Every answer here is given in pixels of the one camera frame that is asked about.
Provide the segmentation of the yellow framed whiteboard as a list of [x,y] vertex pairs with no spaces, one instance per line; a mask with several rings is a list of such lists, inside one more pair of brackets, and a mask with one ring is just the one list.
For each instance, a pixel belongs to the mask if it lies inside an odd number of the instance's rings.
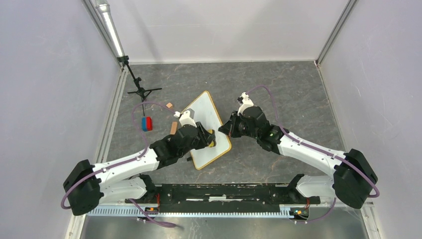
[[218,131],[222,126],[222,120],[209,91],[202,92],[182,111],[179,123],[181,126],[193,126],[196,123],[197,128],[202,127],[205,130],[205,141],[208,145],[203,149],[190,151],[197,170],[219,159],[232,148],[229,137]]

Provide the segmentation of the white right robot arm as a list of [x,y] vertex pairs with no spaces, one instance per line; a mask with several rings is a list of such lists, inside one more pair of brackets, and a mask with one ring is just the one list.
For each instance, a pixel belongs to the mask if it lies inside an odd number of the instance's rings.
[[233,111],[228,122],[218,129],[231,138],[247,136],[268,152],[300,160],[324,173],[303,175],[287,190],[293,203],[309,197],[336,197],[344,204],[361,209],[378,181],[362,152],[328,149],[304,140],[285,128],[271,124],[262,109],[249,107],[243,113]]

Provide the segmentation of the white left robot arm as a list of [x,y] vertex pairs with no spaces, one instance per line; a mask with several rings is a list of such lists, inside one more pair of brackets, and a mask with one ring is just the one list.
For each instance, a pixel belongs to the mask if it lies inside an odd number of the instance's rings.
[[167,167],[191,150],[215,145],[215,130],[205,129],[197,122],[195,125],[184,125],[175,134],[120,159],[97,164],[82,160],[63,183],[65,195],[61,207],[80,216],[107,201],[141,199],[150,203],[156,198],[156,189],[140,177],[131,180],[131,176]]

